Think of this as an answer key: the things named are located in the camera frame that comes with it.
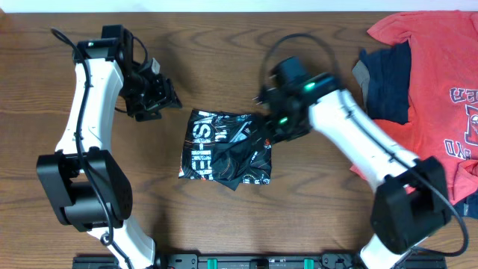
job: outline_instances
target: crumpled black cloth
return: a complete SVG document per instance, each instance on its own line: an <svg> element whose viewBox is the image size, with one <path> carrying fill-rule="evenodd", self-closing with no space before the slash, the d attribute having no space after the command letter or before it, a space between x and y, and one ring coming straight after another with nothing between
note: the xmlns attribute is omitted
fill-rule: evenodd
<svg viewBox="0 0 478 269"><path fill-rule="evenodd" d="M268 185L272 146L263 128L261 115L193 110L179 178L214 180L234 191L240 183Z"/></svg>

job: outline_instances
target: red cloth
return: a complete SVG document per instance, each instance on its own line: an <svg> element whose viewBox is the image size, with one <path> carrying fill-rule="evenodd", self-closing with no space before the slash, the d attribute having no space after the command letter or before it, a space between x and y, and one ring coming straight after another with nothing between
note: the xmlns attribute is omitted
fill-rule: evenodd
<svg viewBox="0 0 478 269"><path fill-rule="evenodd" d="M478 13L397 13L368 34L388 45L408 40L412 50L409 123L375 123L421 158L433 155L444 165L452 204L477 191Z"/></svg>

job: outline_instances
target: table surface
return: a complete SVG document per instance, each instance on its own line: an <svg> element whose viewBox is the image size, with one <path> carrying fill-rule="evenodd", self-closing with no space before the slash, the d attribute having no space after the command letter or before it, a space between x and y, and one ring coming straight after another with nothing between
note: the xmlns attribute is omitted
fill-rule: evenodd
<svg viewBox="0 0 478 269"><path fill-rule="evenodd" d="M216 182L178 179L192 108L260 111L258 70L266 50L296 32L320 36L337 53L345 85L358 103L351 74L361 48L385 47L366 30L388 13L106 13L8 14L0 19L0 267L70 268L78 254L106 253L86 233L57 221L37 179L38 155L54 152L75 92L72 50L50 33L72 40L98 38L102 25L121 23L147 46L176 85L184 108L162 120L114 118L112 151L131 182L133 214L158 249L201 253L319 253L360 250L372 235L373 202L366 182L324 136L313 133L273 147L268 186L234 192ZM135 49L138 60L143 57ZM292 40L272 61L297 55L314 72L331 69L325 53ZM469 250L450 268L475 268L478 222L467 220ZM456 250L453 221L425 245Z"/></svg>

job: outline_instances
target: navy blue cloth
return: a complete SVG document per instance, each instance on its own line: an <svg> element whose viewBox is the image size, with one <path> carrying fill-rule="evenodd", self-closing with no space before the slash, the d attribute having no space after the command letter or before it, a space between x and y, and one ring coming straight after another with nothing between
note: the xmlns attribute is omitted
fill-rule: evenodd
<svg viewBox="0 0 478 269"><path fill-rule="evenodd" d="M455 210L462 217L478 219L478 192L455 204Z"/></svg>
<svg viewBox="0 0 478 269"><path fill-rule="evenodd" d="M390 120L405 124L409 121L409 86L412 51L409 42L391 49L370 53L363 49L360 60L368 68L370 83L367 114L373 120Z"/></svg>

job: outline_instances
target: pile of clothes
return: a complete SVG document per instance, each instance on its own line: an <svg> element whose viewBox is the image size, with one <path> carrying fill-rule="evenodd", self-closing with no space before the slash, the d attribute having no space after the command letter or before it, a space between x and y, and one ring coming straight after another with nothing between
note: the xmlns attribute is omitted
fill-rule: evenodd
<svg viewBox="0 0 478 269"><path fill-rule="evenodd" d="M366 112L420 158L435 156L451 203L478 218L478 13L397 13L368 34L393 47L362 51L353 68Z"/></svg>

